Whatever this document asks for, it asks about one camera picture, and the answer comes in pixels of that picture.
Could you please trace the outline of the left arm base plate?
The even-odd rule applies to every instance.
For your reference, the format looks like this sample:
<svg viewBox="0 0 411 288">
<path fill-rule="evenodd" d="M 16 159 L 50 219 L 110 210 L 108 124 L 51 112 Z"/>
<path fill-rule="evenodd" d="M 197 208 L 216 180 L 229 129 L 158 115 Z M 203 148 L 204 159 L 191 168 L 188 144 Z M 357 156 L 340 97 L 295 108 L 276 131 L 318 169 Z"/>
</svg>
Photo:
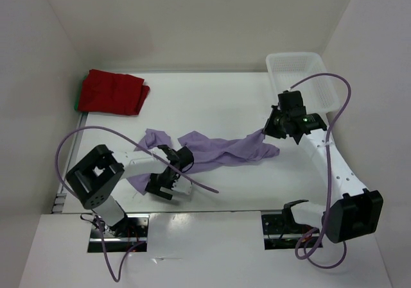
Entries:
<svg viewBox="0 0 411 288">
<path fill-rule="evenodd" d="M 80 219 L 91 224 L 88 253 L 103 253 L 101 238 L 108 253 L 146 252 L 149 214 L 128 214 L 125 224 L 108 226 L 103 219 L 96 220 L 92 214 L 80 215 Z"/>
</svg>

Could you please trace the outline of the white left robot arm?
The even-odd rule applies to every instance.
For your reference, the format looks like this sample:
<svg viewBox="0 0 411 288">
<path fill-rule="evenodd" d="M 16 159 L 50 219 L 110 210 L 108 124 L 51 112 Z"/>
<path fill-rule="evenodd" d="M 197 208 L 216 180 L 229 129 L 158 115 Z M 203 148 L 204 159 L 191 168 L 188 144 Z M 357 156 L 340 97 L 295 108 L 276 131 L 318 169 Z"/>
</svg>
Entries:
<svg viewBox="0 0 411 288">
<path fill-rule="evenodd" d="M 113 152 L 100 144 L 86 154 L 67 174 L 67 183 L 86 210 L 97 214 L 105 229 L 113 236 L 122 236 L 134 229 L 126 212 L 112 197 L 112 191 L 122 179 L 147 175 L 143 190 L 170 201 L 177 193 L 188 195 L 191 186 L 178 189 L 183 170 L 194 158 L 186 148 L 174 150 L 163 144 L 149 152 Z"/>
</svg>

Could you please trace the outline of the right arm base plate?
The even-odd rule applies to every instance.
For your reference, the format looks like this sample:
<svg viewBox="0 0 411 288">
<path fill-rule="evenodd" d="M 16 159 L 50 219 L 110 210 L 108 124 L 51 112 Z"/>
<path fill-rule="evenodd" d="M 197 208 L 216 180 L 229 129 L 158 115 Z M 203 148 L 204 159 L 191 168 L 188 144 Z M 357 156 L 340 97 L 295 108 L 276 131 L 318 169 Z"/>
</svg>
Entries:
<svg viewBox="0 0 411 288">
<path fill-rule="evenodd" d="M 289 227 L 280 210 L 261 213 L 263 240 L 266 250 L 294 249 L 303 234 L 311 230 L 305 224 Z"/>
</svg>

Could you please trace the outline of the red t shirt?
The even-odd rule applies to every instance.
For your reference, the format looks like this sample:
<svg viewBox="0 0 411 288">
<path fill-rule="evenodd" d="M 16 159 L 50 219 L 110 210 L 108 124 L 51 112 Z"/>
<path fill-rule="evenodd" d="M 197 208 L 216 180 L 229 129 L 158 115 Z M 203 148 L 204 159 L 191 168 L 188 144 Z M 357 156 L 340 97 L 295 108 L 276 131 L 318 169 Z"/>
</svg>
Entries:
<svg viewBox="0 0 411 288">
<path fill-rule="evenodd" d="M 137 116 L 149 93 L 150 87 L 142 78 L 91 69 L 83 83 L 79 109 L 87 113 Z"/>
</svg>

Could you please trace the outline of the green t shirt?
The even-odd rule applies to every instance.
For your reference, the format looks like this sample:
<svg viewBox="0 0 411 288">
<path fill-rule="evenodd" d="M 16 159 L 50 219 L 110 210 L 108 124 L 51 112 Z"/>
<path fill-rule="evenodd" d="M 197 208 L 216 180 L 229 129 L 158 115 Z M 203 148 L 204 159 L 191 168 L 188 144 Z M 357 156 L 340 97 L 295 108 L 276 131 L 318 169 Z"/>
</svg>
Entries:
<svg viewBox="0 0 411 288">
<path fill-rule="evenodd" d="M 86 74 L 78 84 L 78 89 L 76 91 L 76 97 L 75 97 L 75 101 L 73 105 L 73 108 L 76 112 L 80 112 L 80 113 L 83 112 L 82 110 L 79 109 L 79 104 L 80 104 L 80 98 L 81 98 L 82 89 L 83 89 L 83 83 L 87 79 L 87 77 L 88 75 Z"/>
</svg>

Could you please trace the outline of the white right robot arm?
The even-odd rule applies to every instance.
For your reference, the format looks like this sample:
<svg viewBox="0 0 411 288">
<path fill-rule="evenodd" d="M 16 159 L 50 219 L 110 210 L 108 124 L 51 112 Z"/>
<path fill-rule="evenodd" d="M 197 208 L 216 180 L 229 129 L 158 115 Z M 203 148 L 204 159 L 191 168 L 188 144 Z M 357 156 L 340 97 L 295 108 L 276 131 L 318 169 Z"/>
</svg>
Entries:
<svg viewBox="0 0 411 288">
<path fill-rule="evenodd" d="M 348 241 L 376 231 L 383 206 L 379 191 L 371 191 L 352 172 L 319 114 L 297 109 L 296 115 L 273 106 L 263 133 L 285 139 L 291 137 L 314 163 L 327 187 L 325 205 L 306 199 L 286 203 L 281 224 L 296 232 L 304 224 L 324 229 L 333 243 Z"/>
</svg>

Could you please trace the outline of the lavender t shirt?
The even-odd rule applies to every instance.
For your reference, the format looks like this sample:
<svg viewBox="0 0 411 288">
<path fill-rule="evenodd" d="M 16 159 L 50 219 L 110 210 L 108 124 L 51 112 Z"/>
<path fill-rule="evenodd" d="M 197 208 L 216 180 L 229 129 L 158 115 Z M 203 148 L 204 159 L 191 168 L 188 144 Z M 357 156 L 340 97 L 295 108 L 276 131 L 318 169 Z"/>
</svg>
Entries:
<svg viewBox="0 0 411 288">
<path fill-rule="evenodd" d="M 272 144 L 263 142 L 265 135 L 262 130 L 247 135 L 244 139 L 211 139 L 205 135 L 192 131 L 177 140 L 179 144 L 192 152 L 193 167 L 188 174 L 212 171 L 223 166 L 241 166 L 255 164 L 264 159 L 273 158 L 280 154 L 280 149 Z M 139 144 L 146 149 L 153 149 L 165 144 L 172 147 L 171 137 L 164 131 L 147 129 Z M 133 188 L 146 194 L 145 188 L 150 174 L 142 174 L 127 178 Z"/>
</svg>

